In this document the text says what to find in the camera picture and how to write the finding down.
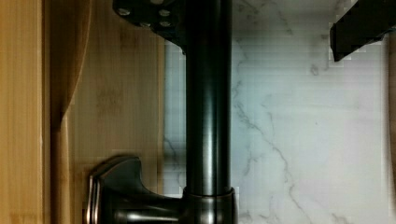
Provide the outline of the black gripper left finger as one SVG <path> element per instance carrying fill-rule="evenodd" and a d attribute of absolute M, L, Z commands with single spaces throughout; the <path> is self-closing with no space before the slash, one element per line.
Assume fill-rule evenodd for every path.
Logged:
<path fill-rule="evenodd" d="M 113 0 L 113 10 L 129 23 L 149 28 L 186 54 L 186 0 Z"/>

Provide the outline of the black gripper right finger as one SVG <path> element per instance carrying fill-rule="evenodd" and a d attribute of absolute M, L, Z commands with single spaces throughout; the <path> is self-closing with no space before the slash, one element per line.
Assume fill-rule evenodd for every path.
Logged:
<path fill-rule="evenodd" d="M 396 0 L 358 0 L 330 30 L 333 59 L 343 60 L 364 45 L 380 41 L 396 23 Z"/>

